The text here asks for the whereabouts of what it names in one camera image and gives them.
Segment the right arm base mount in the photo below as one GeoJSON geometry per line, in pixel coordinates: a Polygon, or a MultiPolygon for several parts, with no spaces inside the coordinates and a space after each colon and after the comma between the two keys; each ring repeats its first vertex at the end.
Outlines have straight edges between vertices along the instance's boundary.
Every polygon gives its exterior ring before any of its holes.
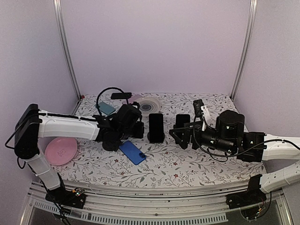
{"type": "Polygon", "coordinates": [[[229,209],[245,207],[266,201],[266,194],[260,189],[260,179],[262,176],[262,174],[259,174],[251,177],[246,191],[228,194],[226,196],[226,204],[229,206],[229,209]]]}

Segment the black round folding stand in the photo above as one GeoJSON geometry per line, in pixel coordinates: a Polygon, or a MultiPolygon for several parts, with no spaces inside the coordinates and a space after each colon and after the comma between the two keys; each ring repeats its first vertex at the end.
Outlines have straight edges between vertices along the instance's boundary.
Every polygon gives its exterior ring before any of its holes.
{"type": "Polygon", "coordinates": [[[114,151],[116,152],[119,149],[119,146],[122,145],[121,140],[116,141],[103,141],[102,147],[106,151],[114,151]]]}

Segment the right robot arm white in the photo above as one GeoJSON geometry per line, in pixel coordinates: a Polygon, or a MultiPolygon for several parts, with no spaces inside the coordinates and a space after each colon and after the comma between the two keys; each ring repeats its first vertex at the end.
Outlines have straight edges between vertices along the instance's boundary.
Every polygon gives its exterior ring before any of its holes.
{"type": "Polygon", "coordinates": [[[264,162],[271,160],[293,160],[290,166],[272,173],[251,177],[242,200],[253,204],[261,193],[291,185],[300,180],[300,139],[280,137],[264,132],[245,132],[245,117],[235,111],[226,110],[216,119],[216,127],[209,127],[204,112],[196,113],[200,121],[185,123],[169,131],[176,143],[186,149],[188,144],[194,150],[200,149],[212,155],[209,150],[219,150],[226,158],[236,158],[244,162],[264,162]]]}

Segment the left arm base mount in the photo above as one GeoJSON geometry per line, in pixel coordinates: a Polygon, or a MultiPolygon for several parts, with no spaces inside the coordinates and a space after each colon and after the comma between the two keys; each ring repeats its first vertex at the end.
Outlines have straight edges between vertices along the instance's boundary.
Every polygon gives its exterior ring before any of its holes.
{"type": "Polygon", "coordinates": [[[69,206],[72,208],[83,209],[86,202],[85,190],[82,188],[74,188],[67,190],[63,181],[60,181],[60,186],[56,189],[46,189],[45,199],[56,203],[57,205],[69,206]]]}

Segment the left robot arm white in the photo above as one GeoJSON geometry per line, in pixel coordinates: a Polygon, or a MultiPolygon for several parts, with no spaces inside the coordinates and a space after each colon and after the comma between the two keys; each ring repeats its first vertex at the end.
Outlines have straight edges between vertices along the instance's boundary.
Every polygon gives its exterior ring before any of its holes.
{"type": "Polygon", "coordinates": [[[89,118],[51,113],[30,104],[25,110],[5,147],[26,162],[51,195],[59,203],[66,203],[70,194],[63,188],[63,181],[52,169],[38,147],[38,140],[46,137],[87,139],[102,143],[106,151],[116,151],[123,140],[142,139],[144,123],[141,111],[131,104],[122,105],[112,115],[93,115],[89,118]]]}

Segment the small black phone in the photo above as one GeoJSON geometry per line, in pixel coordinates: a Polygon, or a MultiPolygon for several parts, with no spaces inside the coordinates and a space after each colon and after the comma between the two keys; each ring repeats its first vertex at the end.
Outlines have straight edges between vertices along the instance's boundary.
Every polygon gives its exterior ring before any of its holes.
{"type": "Polygon", "coordinates": [[[185,123],[190,122],[190,115],[189,114],[177,114],[176,115],[176,122],[175,127],[176,128],[182,128],[184,127],[185,123]]]}

